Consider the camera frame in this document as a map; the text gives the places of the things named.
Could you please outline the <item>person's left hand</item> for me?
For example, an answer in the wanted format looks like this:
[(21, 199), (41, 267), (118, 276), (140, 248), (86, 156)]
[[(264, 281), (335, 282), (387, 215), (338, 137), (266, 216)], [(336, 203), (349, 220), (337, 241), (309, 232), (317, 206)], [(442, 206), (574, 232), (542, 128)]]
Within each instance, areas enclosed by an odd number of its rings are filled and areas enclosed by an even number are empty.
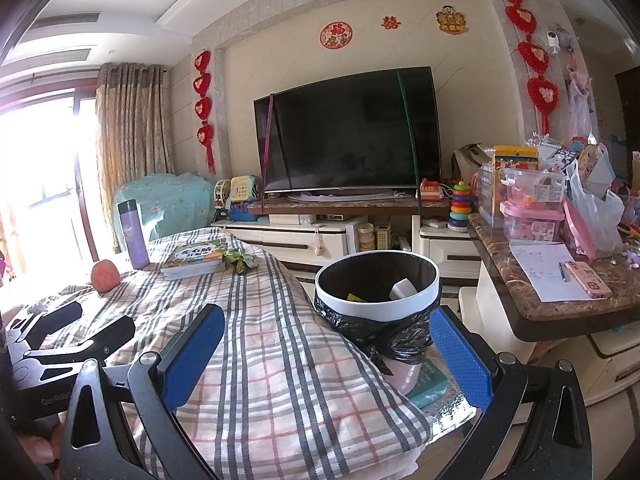
[(66, 413), (58, 414), (58, 422), (53, 426), (49, 437), (34, 434), (15, 435), (27, 456), (38, 466), (56, 466), (62, 455), (62, 440), (65, 429)]

